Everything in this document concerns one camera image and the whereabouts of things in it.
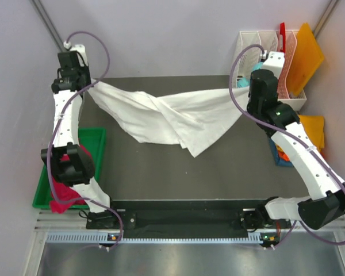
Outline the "blue folded t-shirt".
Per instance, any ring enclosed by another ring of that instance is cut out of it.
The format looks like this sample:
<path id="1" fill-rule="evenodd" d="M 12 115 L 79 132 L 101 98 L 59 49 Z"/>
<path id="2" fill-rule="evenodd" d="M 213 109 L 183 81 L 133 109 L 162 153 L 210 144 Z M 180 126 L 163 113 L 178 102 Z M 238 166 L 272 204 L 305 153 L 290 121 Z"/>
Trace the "blue folded t-shirt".
<path id="1" fill-rule="evenodd" d="M 277 166 L 293 167 L 293 164 L 291 163 L 289 158 L 286 156 L 286 154 L 282 152 L 281 150 L 279 150 L 277 145 L 271 139 L 269 139 L 269 145 L 270 145 L 271 153 L 273 155 L 275 164 Z"/>

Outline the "red folder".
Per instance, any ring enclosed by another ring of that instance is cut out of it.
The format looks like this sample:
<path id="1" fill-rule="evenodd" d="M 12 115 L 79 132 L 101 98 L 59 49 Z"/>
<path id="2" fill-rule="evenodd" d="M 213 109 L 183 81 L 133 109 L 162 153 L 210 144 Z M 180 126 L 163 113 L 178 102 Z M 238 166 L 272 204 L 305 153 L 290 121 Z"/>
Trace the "red folder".
<path id="1" fill-rule="evenodd" d="M 278 51 L 286 53 L 286 25 L 284 22 L 279 25 Z"/>

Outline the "white t-shirt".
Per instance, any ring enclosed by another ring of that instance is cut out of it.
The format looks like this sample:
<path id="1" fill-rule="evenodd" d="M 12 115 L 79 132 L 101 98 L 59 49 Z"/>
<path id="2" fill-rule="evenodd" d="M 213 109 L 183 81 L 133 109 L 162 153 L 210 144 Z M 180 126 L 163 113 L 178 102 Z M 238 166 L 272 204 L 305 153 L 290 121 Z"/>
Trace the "white t-shirt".
<path id="1" fill-rule="evenodd" d="M 89 95 L 139 143 L 180 145 L 197 157 L 237 122 L 248 88 L 226 77 L 115 78 L 97 83 Z"/>

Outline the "yellow folded t-shirt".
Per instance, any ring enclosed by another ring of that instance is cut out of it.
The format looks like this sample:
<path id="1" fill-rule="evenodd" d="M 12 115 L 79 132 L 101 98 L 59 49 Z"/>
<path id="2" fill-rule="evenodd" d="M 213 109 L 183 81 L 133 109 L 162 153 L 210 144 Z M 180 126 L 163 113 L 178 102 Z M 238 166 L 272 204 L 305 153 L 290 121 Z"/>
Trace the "yellow folded t-shirt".
<path id="1" fill-rule="evenodd" d="M 299 115 L 299 118 L 311 142 L 317 147 L 319 153 L 321 153 L 325 147 L 324 117 Z"/>

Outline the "orange folded t-shirt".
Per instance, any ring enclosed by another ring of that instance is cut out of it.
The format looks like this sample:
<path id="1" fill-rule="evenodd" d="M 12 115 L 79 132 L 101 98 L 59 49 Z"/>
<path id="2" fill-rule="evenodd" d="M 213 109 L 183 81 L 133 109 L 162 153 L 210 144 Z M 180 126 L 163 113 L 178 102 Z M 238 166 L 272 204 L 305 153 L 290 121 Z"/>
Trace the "orange folded t-shirt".
<path id="1" fill-rule="evenodd" d="M 281 147 L 279 147 L 278 145 L 276 146 L 276 149 L 278 151 L 278 155 L 279 155 L 279 158 L 286 161 L 286 162 L 290 162 L 290 159 L 289 157 L 287 156 L 287 154 L 285 154 L 285 152 L 282 150 Z"/>

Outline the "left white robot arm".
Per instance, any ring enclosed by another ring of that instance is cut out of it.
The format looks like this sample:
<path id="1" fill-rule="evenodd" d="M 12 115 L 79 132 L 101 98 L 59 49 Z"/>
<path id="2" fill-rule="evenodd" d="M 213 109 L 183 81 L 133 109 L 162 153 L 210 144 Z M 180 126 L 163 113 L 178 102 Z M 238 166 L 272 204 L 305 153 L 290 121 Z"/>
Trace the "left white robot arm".
<path id="1" fill-rule="evenodd" d="M 41 150 L 53 199 L 61 205 L 84 201 L 94 217 L 107 228 L 117 225 L 119 215 L 110 209 L 110 197 L 95 179 L 92 157 L 81 147 L 78 137 L 83 92 L 91 86 L 85 47 L 72 46 L 58 53 L 60 67 L 51 85 L 55 104 L 53 134 Z"/>

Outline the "magenta t-shirt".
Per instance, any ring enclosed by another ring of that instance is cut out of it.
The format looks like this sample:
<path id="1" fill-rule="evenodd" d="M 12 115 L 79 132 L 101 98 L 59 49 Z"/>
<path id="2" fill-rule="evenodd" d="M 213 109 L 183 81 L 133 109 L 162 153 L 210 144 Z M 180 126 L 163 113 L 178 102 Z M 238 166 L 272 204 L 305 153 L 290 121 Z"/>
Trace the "magenta t-shirt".
<path id="1" fill-rule="evenodd" d="M 51 211 L 63 213 L 74 204 L 84 205 L 85 200 L 73 188 L 80 184 L 90 184 L 95 175 L 93 158 L 85 147 L 71 142 L 53 147 L 46 165 L 53 186 Z"/>

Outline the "orange folder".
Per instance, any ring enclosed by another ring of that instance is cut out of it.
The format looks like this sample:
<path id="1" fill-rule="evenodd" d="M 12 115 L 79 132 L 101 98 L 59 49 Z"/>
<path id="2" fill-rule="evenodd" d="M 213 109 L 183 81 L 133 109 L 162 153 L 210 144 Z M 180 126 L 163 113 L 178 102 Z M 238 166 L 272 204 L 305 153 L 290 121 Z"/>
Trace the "orange folder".
<path id="1" fill-rule="evenodd" d="M 324 54 L 306 22 L 296 34 L 297 46 L 286 80 L 288 92 L 298 97 L 324 61 Z"/>

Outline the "white file organizer rack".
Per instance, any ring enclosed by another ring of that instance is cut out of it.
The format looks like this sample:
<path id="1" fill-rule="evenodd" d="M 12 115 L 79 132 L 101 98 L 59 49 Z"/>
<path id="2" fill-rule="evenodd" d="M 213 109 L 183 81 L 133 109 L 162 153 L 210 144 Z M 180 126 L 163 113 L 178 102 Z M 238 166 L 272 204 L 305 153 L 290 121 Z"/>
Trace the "white file organizer rack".
<path id="1" fill-rule="evenodd" d="M 260 44 L 267 52 L 278 50 L 278 31 L 240 31 L 237 39 L 234 59 L 245 47 Z M 295 48 L 297 46 L 296 30 L 286 31 L 286 53 L 285 64 L 279 77 L 278 95 L 279 100 L 290 105 L 295 111 L 300 111 L 306 102 L 305 93 L 302 91 L 298 97 L 292 96 L 286 87 L 286 78 L 293 60 Z M 238 77 L 250 78 L 250 73 L 254 65 L 260 62 L 261 50 L 258 48 L 249 49 L 240 57 L 235 67 L 232 86 L 236 88 Z"/>

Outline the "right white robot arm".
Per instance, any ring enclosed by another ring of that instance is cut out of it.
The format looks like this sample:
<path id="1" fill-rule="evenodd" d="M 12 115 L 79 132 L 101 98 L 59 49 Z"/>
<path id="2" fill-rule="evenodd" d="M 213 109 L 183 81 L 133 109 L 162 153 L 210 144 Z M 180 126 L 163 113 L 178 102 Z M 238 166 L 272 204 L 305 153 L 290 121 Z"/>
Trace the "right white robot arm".
<path id="1" fill-rule="evenodd" d="M 271 71 L 253 71 L 247 111 L 289 157 L 309 195 L 269 200 L 256 218 L 265 228 L 287 218 L 318 230 L 345 214 L 345 182 L 320 155 L 293 108 L 278 100 L 277 87 L 278 79 Z"/>

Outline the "green plastic bin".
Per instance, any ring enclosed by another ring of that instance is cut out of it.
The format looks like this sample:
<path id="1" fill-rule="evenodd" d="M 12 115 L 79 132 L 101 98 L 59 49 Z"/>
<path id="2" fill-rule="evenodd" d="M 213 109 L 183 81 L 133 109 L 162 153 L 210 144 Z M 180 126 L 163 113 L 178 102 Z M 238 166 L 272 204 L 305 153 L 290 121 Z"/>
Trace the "green plastic bin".
<path id="1" fill-rule="evenodd" d="M 85 147 L 92 156 L 95 164 L 95 179 L 98 182 L 102 171 L 104 149 L 106 143 L 105 128 L 79 128 L 78 137 L 81 146 Z M 50 202 L 54 201 L 49 185 L 47 169 L 44 166 L 39 177 L 37 190 L 32 206 L 36 209 L 50 209 Z"/>

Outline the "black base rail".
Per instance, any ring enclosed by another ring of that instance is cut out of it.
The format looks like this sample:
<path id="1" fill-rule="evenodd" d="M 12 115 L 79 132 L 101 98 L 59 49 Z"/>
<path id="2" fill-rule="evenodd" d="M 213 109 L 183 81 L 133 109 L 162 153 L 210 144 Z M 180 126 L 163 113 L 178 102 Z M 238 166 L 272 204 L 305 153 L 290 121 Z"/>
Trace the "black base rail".
<path id="1" fill-rule="evenodd" d="M 87 229 L 123 229 L 124 238 L 198 239 L 247 237 L 264 228 L 254 210 L 261 200 L 113 201 L 112 214 L 81 211 Z"/>

